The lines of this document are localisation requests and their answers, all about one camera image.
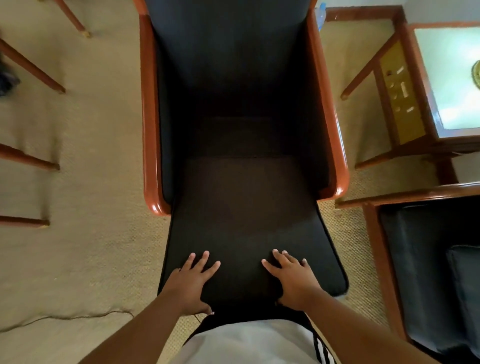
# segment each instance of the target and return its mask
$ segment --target hand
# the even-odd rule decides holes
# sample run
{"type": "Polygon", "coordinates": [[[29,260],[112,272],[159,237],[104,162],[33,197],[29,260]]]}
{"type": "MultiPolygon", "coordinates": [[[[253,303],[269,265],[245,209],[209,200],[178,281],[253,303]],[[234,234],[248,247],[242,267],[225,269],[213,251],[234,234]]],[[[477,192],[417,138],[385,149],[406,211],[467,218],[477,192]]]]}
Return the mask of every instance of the hand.
{"type": "Polygon", "coordinates": [[[265,259],[262,259],[262,265],[282,283],[283,296],[278,301],[293,310],[306,311],[312,295],[322,290],[307,260],[303,259],[300,264],[286,250],[282,254],[277,249],[272,252],[282,267],[277,268],[265,259]]]}
{"type": "Polygon", "coordinates": [[[182,268],[175,269],[168,278],[159,297],[174,297],[181,308],[182,315],[199,313],[211,314],[212,308],[200,300],[202,289],[220,267],[216,261],[209,269],[202,273],[210,253],[205,251],[202,258],[192,267],[195,253],[191,253],[182,268]]]}

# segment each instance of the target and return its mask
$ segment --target textured carpet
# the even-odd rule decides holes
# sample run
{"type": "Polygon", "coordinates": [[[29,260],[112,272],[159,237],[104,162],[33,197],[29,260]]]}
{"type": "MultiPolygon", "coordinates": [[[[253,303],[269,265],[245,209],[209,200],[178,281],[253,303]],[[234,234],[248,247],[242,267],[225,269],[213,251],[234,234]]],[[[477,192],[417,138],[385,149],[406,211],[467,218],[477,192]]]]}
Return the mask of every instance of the textured carpet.
{"type": "MultiPolygon", "coordinates": [[[[61,165],[45,172],[0,160],[0,215],[52,222],[0,227],[2,363],[77,362],[155,297],[160,278],[169,218],[154,217],[143,199],[138,16],[131,0],[68,4],[91,39],[52,1],[0,0],[1,36],[67,88],[58,95],[13,64],[22,84],[0,99],[0,143],[61,165]],[[110,311],[125,313],[65,320],[110,311]],[[46,316],[57,319],[8,331],[46,316]]],[[[351,166],[388,139],[372,76],[348,101],[337,96],[391,33],[389,22],[327,24],[321,33],[351,166]]],[[[429,165],[404,158],[352,172],[348,196],[435,183],[429,165]]],[[[346,304],[386,325],[361,211],[333,202],[321,210],[350,279],[346,304]]],[[[182,318],[160,361],[197,325],[182,318]]]]}

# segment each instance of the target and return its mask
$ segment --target white shirt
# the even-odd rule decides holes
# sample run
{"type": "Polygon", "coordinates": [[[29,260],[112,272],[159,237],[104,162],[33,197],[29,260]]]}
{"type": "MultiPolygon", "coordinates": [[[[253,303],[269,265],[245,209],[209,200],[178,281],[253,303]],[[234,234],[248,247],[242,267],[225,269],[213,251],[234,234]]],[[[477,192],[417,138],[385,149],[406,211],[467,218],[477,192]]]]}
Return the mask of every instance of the white shirt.
{"type": "MultiPolygon", "coordinates": [[[[321,362],[335,361],[318,341],[321,362]]],[[[186,363],[318,363],[313,334],[288,320],[241,322],[192,337],[172,359],[186,363]]]]}

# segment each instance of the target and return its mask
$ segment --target wooden baseboard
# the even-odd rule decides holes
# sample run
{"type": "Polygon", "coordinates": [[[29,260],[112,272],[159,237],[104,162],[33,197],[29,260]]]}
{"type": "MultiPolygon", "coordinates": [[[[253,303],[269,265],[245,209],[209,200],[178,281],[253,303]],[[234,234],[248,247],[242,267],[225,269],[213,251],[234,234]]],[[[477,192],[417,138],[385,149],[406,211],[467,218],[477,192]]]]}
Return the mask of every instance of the wooden baseboard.
{"type": "Polygon", "coordinates": [[[390,19],[395,28],[406,22],[402,5],[348,6],[327,8],[327,22],[348,22],[352,20],[390,19]]]}
{"type": "Polygon", "coordinates": [[[455,184],[458,183],[458,178],[453,167],[452,159],[447,158],[434,162],[438,183],[442,184],[455,184]]]}

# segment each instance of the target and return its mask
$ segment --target person's left arm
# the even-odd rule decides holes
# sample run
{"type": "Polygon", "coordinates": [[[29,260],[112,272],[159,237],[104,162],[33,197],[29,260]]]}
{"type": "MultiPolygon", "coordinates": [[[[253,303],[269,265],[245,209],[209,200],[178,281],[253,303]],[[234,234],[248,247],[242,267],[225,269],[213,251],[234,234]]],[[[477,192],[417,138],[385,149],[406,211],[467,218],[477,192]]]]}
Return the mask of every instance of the person's left arm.
{"type": "Polygon", "coordinates": [[[183,267],[172,272],[158,297],[84,357],[80,364],[155,364],[180,316],[212,313],[210,306],[200,300],[200,295],[205,282],[220,267],[220,262],[202,272],[208,256],[209,252],[204,252],[192,267],[195,254],[190,254],[183,267]]]}

